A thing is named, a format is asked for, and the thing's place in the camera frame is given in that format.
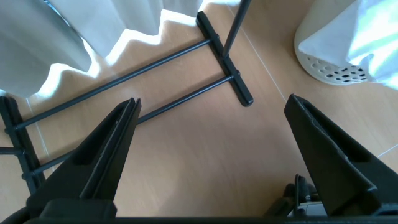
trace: black metal bar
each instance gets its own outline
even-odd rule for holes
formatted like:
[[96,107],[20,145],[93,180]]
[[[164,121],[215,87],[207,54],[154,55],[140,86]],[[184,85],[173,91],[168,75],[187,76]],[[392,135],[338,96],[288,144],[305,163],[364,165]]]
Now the black metal bar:
[[248,11],[250,1],[251,0],[242,0],[241,4],[239,5],[238,12],[235,15],[234,22],[232,23],[231,30],[229,31],[228,37],[224,45],[224,51],[222,54],[223,57],[227,57],[229,54],[229,50],[231,50],[232,43],[234,42],[236,34],[238,33],[239,28],[241,27],[244,15]]
[[41,165],[40,167],[38,167],[37,169],[33,170],[32,172],[26,174],[26,175],[22,175],[24,177],[24,179],[26,179],[27,175],[36,175],[39,173],[42,173],[43,171],[57,165],[58,163],[61,163],[63,161],[65,161],[66,159],[68,159],[73,153],[75,152],[75,150],[72,150],[70,152],[65,153],[62,156],[59,156],[51,161],[46,162],[45,164]]
[[[9,97],[0,97],[0,113],[12,145],[16,149],[23,149],[23,153],[16,155],[21,165],[22,173],[28,174],[40,166],[40,162],[34,151],[26,128],[14,129],[16,124],[22,122],[21,114],[15,99]],[[37,174],[26,178],[26,183],[30,194],[33,194],[45,181],[43,174]]]
[[186,102],[188,100],[191,100],[192,98],[194,98],[194,97],[196,97],[198,95],[201,95],[202,93],[204,93],[204,92],[206,92],[206,91],[208,91],[208,90],[210,90],[210,89],[212,89],[212,88],[214,88],[216,86],[219,86],[219,85],[221,85],[221,84],[223,84],[225,82],[230,81],[231,79],[232,79],[232,77],[220,78],[219,80],[217,80],[215,82],[212,82],[209,85],[206,85],[206,86],[204,86],[204,87],[202,87],[202,88],[200,88],[198,90],[195,90],[195,91],[193,91],[193,92],[191,92],[191,93],[189,93],[189,94],[187,94],[187,95],[185,95],[185,96],[183,96],[183,97],[181,97],[181,98],[179,98],[179,99],[177,99],[177,100],[175,100],[175,101],[173,101],[173,102],[171,102],[169,104],[166,104],[166,105],[162,106],[159,109],[156,109],[156,110],[154,110],[154,111],[152,111],[152,112],[150,112],[148,114],[145,114],[144,116],[142,116],[142,117],[140,117],[138,119],[138,123],[137,124],[141,124],[141,123],[143,123],[143,122],[145,122],[145,121],[147,121],[147,120],[149,120],[149,119],[151,119],[151,118],[153,118],[153,117],[155,117],[155,116],[157,116],[157,115],[159,115],[161,113],[164,113],[164,112],[168,111],[169,109],[172,109],[172,108],[174,108],[174,107],[176,107],[176,106],[178,106],[178,105],[180,105],[180,104],[182,104],[182,103],[184,103],[184,102]]
[[0,155],[19,155],[24,151],[22,149],[17,149],[14,147],[0,147]]
[[206,39],[211,39],[210,48],[213,51],[218,63],[223,69],[226,76],[232,76],[233,78],[229,81],[232,88],[235,91],[236,96],[243,106],[250,106],[253,103],[253,97],[251,96],[248,88],[244,84],[241,74],[235,68],[230,57],[222,57],[224,50],[223,44],[221,43],[218,34],[214,31],[207,19],[205,13],[199,12],[197,15],[197,24],[201,32]]
[[142,67],[142,68],[140,68],[140,69],[138,69],[138,70],[136,70],[134,72],[131,72],[131,73],[129,73],[129,74],[123,76],[123,77],[117,78],[117,79],[115,79],[115,80],[113,80],[113,81],[111,81],[111,82],[109,82],[109,83],[107,83],[105,85],[102,85],[102,86],[100,86],[98,88],[95,88],[94,90],[91,90],[91,91],[89,91],[89,92],[87,92],[87,93],[85,93],[83,95],[80,95],[80,96],[78,96],[78,97],[76,97],[76,98],[74,98],[72,100],[69,100],[69,101],[67,101],[65,103],[62,103],[61,105],[58,105],[58,106],[56,106],[56,107],[54,107],[52,109],[49,109],[48,111],[45,111],[45,112],[43,112],[41,114],[38,114],[38,115],[36,115],[36,116],[34,116],[32,118],[29,118],[28,120],[17,124],[14,127],[14,129],[21,129],[21,128],[24,128],[24,127],[26,127],[26,126],[28,126],[30,124],[36,123],[36,122],[40,121],[41,119],[44,119],[44,118],[46,118],[48,116],[51,116],[51,115],[53,115],[55,113],[58,113],[61,110],[64,110],[64,109],[66,109],[66,108],[68,108],[70,106],[73,106],[73,105],[75,105],[75,104],[77,104],[77,103],[79,103],[79,102],[81,102],[81,101],[83,101],[85,99],[88,99],[88,98],[90,98],[90,97],[92,97],[92,96],[94,96],[94,95],[96,95],[98,93],[101,93],[102,91],[105,91],[105,90],[107,90],[107,89],[109,89],[111,87],[114,87],[114,86],[122,83],[122,82],[125,82],[125,81],[127,81],[127,80],[129,80],[131,78],[134,78],[134,77],[136,77],[136,76],[138,76],[138,75],[140,75],[140,74],[142,74],[144,72],[147,72],[147,71],[149,71],[149,70],[151,70],[151,69],[153,69],[155,67],[163,65],[164,63],[167,63],[167,62],[169,62],[169,61],[171,61],[171,60],[173,60],[175,58],[178,58],[179,56],[182,56],[182,55],[184,55],[186,53],[189,53],[192,50],[198,49],[198,48],[200,48],[200,47],[202,47],[202,46],[204,46],[206,44],[209,44],[210,42],[211,42],[210,39],[206,39],[206,40],[200,41],[200,42],[198,42],[196,44],[193,44],[193,45],[191,45],[189,47],[186,47],[186,48],[184,48],[182,50],[179,50],[178,52],[175,52],[175,53],[173,53],[173,54],[171,54],[169,56],[166,56],[166,57],[164,57],[164,58],[162,58],[162,59],[160,59],[160,60],[158,60],[156,62],[150,63],[149,65],[146,65],[146,66],[144,66],[144,67]]

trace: vertical pole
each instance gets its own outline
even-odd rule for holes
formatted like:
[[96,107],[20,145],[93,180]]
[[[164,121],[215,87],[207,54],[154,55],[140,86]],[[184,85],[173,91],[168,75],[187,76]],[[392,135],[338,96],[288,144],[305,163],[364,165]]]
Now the vertical pole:
[[231,30],[229,31],[228,38],[226,39],[223,51],[223,58],[229,55],[229,50],[231,50],[232,44],[238,33],[239,27],[242,24],[244,19],[244,15],[249,8],[251,0],[241,0],[241,4],[239,5],[238,12],[236,13],[234,22],[232,23]]

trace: floor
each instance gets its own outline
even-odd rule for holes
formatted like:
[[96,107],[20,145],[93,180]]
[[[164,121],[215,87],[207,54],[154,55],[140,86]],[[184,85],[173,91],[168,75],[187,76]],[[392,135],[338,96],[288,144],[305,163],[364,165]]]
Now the floor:
[[[296,173],[309,178],[283,114],[291,93],[311,101],[398,171],[398,91],[372,83],[326,85],[298,64],[293,37],[311,2],[252,2],[230,53],[254,97],[252,106],[242,107],[231,86],[224,84],[137,127],[116,194],[119,216],[264,213]],[[219,4],[205,9],[222,42],[236,10]],[[51,98],[18,98],[23,117],[202,39],[197,27],[170,21],[164,26],[160,45],[130,41],[111,67],[97,58],[101,69],[97,78],[65,71]],[[28,131],[40,161],[46,162],[76,147],[131,96],[141,98],[141,114],[146,114],[222,76],[211,50],[201,48],[29,126]],[[4,133],[0,141],[11,146]],[[0,179],[2,220],[24,206],[29,193],[13,156],[0,157]]]

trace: white curtain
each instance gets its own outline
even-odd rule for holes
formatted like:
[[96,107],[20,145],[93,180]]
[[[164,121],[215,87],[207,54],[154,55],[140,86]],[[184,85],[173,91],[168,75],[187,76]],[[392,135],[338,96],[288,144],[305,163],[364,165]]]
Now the white curtain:
[[107,56],[125,29],[159,32],[162,9],[195,17],[203,0],[0,1],[0,89],[28,97],[40,90],[53,63],[87,71],[84,38]]

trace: white plastic basket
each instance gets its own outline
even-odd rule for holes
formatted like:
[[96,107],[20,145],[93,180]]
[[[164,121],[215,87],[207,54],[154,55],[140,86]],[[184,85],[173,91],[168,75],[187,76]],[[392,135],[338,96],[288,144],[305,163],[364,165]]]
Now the white plastic basket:
[[357,66],[340,68],[299,51],[301,41],[311,36],[324,23],[328,22],[331,17],[333,18],[334,15],[337,15],[341,11],[339,8],[331,9],[330,7],[326,7],[325,4],[328,3],[327,1],[317,0],[298,27],[294,38],[294,50],[298,61],[308,74],[327,84],[351,85],[366,82],[369,74],[362,68]]

